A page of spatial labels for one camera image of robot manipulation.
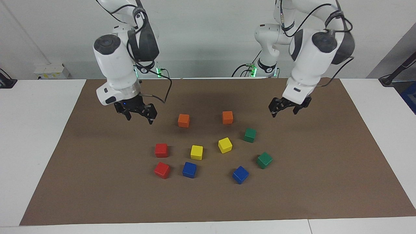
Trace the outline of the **blue crate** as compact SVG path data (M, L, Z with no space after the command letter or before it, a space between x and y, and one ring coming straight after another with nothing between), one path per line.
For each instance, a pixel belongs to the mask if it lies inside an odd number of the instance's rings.
M400 93L401 98L416 115L416 81Z

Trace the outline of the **yellow wooden cube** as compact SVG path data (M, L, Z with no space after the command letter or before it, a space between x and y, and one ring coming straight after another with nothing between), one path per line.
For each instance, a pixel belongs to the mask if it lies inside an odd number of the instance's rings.
M203 157L203 146L192 145L190 158L192 160L202 160L202 157Z
M231 151L233 148L233 145L228 137L220 139L217 145L222 154Z

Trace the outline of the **brown paper mat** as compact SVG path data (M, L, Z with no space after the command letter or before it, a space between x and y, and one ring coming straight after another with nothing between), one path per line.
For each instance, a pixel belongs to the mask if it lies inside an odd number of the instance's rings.
M340 81L315 90L297 115L273 118L284 79L174 80L165 104L144 98L158 112L152 125L101 105L101 84L86 81L20 225L416 216ZM179 114L190 115L188 128ZM222 154L226 137L233 148ZM158 143L167 158L155 156ZM190 158L192 145L203 146L202 160ZM273 158L265 169L263 152ZM154 173L159 162L171 167L167 179ZM182 175L185 162L197 165L194 179ZM239 166L250 173L241 185Z

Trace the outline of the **blue wooden cube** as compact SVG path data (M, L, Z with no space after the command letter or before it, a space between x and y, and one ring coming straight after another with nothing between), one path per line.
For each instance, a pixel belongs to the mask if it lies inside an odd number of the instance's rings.
M187 178L194 179L197 172L197 165L195 163L191 162L185 162L183 169L182 169L182 175Z
M243 166L239 166L233 171L232 178L237 184L241 185L248 178L249 174Z

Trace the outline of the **white cardboard box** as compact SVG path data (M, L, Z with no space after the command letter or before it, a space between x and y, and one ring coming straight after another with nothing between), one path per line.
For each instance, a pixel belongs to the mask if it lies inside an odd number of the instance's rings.
M50 64L37 66L34 70L35 77L39 79L69 79L70 72L64 64Z

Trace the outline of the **black clamp base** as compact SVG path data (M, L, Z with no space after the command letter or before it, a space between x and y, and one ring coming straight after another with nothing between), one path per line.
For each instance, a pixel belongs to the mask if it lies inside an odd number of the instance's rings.
M17 81L17 79L13 79L6 71L0 68L0 89L12 89Z

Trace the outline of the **black stand pole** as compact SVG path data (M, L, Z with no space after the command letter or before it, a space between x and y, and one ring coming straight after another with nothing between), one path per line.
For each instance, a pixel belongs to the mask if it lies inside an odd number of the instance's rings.
M412 55L407 58L395 71L393 71L391 74L382 76L378 78L379 82L384 87L394 87L393 81L394 79L403 71L405 71L407 68L410 68L413 64L416 63L416 51L412 53Z

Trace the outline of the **red wooden cube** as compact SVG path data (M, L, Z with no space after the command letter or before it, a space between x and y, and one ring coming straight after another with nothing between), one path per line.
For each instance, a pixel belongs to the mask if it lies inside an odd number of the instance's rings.
M166 143L156 144L154 154L157 158L167 158L169 156L168 145Z
M167 179L170 174L170 171L171 171L171 167L168 164L163 163L163 162L159 162L154 169L155 175L162 179Z

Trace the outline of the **green wooden cube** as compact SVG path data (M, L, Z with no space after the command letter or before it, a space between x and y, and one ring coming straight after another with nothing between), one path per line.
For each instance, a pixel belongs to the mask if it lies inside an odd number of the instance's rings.
M256 138L256 130L252 128L247 128L244 133L243 140L245 142L253 143Z
M256 163L261 169L265 169L272 161L273 158L267 152L263 152L256 159Z

